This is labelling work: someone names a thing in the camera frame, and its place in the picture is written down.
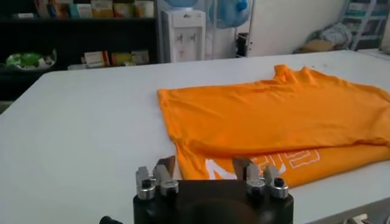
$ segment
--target black knob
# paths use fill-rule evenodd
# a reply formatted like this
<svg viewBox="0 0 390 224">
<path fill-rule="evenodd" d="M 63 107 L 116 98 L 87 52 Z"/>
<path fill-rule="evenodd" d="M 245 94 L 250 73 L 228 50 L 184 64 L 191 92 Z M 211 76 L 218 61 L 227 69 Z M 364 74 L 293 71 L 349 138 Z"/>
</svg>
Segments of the black knob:
<svg viewBox="0 0 390 224">
<path fill-rule="evenodd" d="M 285 181 L 282 178 L 275 178 L 274 179 L 274 185 L 275 187 L 283 187 L 285 185 Z"/>
<path fill-rule="evenodd" d="M 118 222 L 116 220 L 111 219 L 109 216 L 105 216 L 102 219 L 100 219 L 99 224 L 123 224 L 121 222 Z"/>
<path fill-rule="evenodd" d="M 142 181 L 142 188 L 150 188 L 152 186 L 152 181 L 150 179 L 146 179 Z"/>
</svg>

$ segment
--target white wall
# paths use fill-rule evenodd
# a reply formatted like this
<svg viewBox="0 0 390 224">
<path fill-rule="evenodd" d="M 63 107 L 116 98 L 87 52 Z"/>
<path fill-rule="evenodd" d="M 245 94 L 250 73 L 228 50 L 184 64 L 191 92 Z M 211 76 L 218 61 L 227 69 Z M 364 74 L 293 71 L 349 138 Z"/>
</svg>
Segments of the white wall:
<svg viewBox="0 0 390 224">
<path fill-rule="evenodd" d="M 290 54 L 315 30 L 337 22 L 345 0 L 254 0 L 249 56 Z"/>
</svg>

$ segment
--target cardboard box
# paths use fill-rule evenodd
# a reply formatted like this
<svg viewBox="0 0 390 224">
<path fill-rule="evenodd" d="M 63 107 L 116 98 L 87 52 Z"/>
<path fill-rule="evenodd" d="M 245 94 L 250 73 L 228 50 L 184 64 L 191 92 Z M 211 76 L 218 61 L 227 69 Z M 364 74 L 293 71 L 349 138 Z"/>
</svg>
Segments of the cardboard box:
<svg viewBox="0 0 390 224">
<path fill-rule="evenodd" d="M 312 40 L 298 49 L 298 53 L 327 52 L 335 49 L 335 44 L 325 40 Z"/>
</svg>

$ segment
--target folded t-shirt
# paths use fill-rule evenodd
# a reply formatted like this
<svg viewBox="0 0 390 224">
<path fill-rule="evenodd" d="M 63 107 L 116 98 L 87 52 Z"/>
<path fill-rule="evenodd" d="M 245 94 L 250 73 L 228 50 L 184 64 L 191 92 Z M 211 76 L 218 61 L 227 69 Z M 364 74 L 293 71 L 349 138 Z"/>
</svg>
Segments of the folded t-shirt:
<svg viewBox="0 0 390 224">
<path fill-rule="evenodd" d="M 273 80 L 158 91 L 184 179 L 235 178 L 232 159 L 298 186 L 390 159 L 390 95 L 309 68 Z"/>
</svg>

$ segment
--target green object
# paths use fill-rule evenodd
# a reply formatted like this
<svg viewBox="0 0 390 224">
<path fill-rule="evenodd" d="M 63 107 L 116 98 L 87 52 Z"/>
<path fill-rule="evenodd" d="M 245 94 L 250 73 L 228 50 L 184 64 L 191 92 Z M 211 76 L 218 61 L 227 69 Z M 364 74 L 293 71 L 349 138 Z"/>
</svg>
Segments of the green object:
<svg viewBox="0 0 390 224">
<path fill-rule="evenodd" d="M 34 52 L 13 54 L 7 58 L 5 65 L 23 70 L 47 69 L 54 65 L 56 60 L 57 52 L 54 49 L 52 55 L 47 56 Z"/>
<path fill-rule="evenodd" d="M 21 57 L 21 66 L 39 66 L 39 59 L 43 58 L 41 54 L 36 53 L 25 53 Z"/>
<path fill-rule="evenodd" d="M 7 61 L 5 62 L 5 65 L 7 66 L 17 66 L 21 63 L 21 54 L 13 54 L 7 58 Z"/>
</svg>

